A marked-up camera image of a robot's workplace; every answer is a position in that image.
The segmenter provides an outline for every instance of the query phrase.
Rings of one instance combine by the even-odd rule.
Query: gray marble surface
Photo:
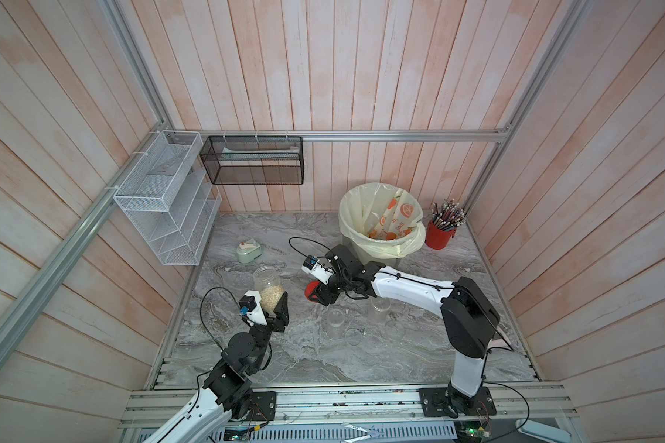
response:
[[[272,362],[265,371],[251,377],[256,384],[449,381],[454,352],[443,321],[416,306],[391,301],[389,319],[404,326],[403,337],[396,339],[389,336],[384,325],[367,321],[369,300],[354,301],[342,295],[335,307],[346,313],[347,328],[362,332],[362,342],[352,346],[344,338],[328,338],[322,328],[324,314],[330,307],[311,303],[304,297],[303,289],[311,278],[301,270],[304,257],[288,244],[291,236],[310,237],[330,247],[343,240],[337,213],[224,214],[217,218],[177,342],[161,368],[159,384],[194,385],[195,375],[217,362],[220,350],[205,332],[199,317],[202,297],[209,288],[224,286],[238,298],[254,288],[252,274],[265,264],[278,270],[289,293],[291,322],[284,334],[273,334]],[[252,263],[240,264],[235,247],[249,238],[263,245],[263,254]],[[303,240],[293,242],[305,253],[325,252],[322,247]],[[467,227],[462,226],[444,250],[435,251],[424,245],[404,257],[397,268],[431,279],[453,281],[461,276],[474,279],[503,317],[501,329],[514,348],[522,350]],[[203,316],[224,345],[235,333],[248,330],[239,318],[238,306],[224,291],[213,291],[207,297]],[[486,375],[488,380],[495,381],[532,381],[535,373],[523,351],[495,351],[488,356]]]

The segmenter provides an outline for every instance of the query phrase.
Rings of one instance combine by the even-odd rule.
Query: vent grille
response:
[[[362,423],[356,426],[379,431],[379,435],[367,439],[372,442],[423,441],[438,439],[456,439],[456,428],[451,421],[421,423]],[[142,443],[155,430],[142,430],[139,443]],[[251,441],[256,442],[310,442],[340,443],[366,435],[366,432],[349,429],[340,425],[268,425],[253,432]],[[224,441],[224,428],[212,434],[215,442]]]

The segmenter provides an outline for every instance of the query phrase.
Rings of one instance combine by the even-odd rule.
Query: red pen holder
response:
[[[442,250],[448,244],[448,240],[451,240],[455,235],[455,229],[442,231],[430,221],[426,227],[426,246],[433,250]]]

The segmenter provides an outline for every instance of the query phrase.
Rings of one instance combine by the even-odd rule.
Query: plastic jar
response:
[[[254,290],[261,295],[261,308],[274,316],[274,309],[284,295],[281,277],[272,266],[262,266],[254,271]]]

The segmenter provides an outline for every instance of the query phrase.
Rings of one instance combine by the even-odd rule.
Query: wire mesh basket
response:
[[[213,184],[303,184],[301,137],[207,137],[200,153]]]
[[[125,210],[162,264],[199,264],[221,196],[208,199],[212,184],[204,168],[186,176],[167,212]]]
[[[206,170],[189,172],[202,145],[199,133],[163,131],[113,197],[162,264],[199,264],[221,204]]]
[[[116,191],[118,206],[168,211],[202,145],[199,133],[162,131]]]

